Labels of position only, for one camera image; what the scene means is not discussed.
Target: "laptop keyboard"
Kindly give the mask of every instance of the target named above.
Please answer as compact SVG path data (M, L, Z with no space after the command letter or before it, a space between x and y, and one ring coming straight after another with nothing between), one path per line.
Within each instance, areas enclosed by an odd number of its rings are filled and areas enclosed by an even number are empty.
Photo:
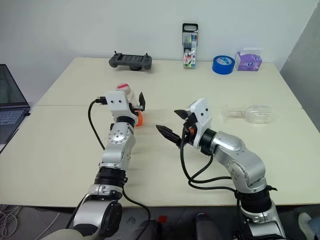
M0 125L15 124L24 110L0 111Z

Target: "orange object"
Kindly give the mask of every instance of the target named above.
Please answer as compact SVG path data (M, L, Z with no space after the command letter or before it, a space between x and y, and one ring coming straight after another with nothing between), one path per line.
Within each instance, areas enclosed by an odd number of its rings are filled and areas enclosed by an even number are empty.
M142 111L136 111L138 113L138 124L135 125L136 127L141 126L144 124L144 116L142 115Z

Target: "robotic arm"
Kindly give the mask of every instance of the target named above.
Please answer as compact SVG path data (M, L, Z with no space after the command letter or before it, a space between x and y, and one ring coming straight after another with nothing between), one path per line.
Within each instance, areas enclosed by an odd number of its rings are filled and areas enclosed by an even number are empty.
M284 239L285 232L269 195L269 191L274 188L267 185L263 161L249 151L240 138L210 129L212 117L205 98L194 102L188 110L174 112L185 120L182 138L165 126L157 125L159 132L179 148L189 143L206 155L213 154L228 170L251 238L273 235Z
M138 123L138 113L135 111L144 111L146 102L141 93L140 105L132 106L124 91L107 92L105 99L115 123L110 126L94 184L76 208L72 229L56 231L45 240L103 240L119 229L122 206L118 200L123 196L131 149L136 142L134 126Z

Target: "laptop screen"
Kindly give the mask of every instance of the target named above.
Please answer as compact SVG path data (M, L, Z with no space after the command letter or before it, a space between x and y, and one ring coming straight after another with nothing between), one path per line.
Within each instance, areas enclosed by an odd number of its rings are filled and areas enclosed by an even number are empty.
M28 106L9 69L0 64L0 108Z

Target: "red object on floor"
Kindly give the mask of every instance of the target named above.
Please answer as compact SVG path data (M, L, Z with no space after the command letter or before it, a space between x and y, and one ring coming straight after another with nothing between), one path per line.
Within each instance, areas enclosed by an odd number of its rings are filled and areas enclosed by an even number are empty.
M158 223L165 224L167 222L168 216L159 216Z

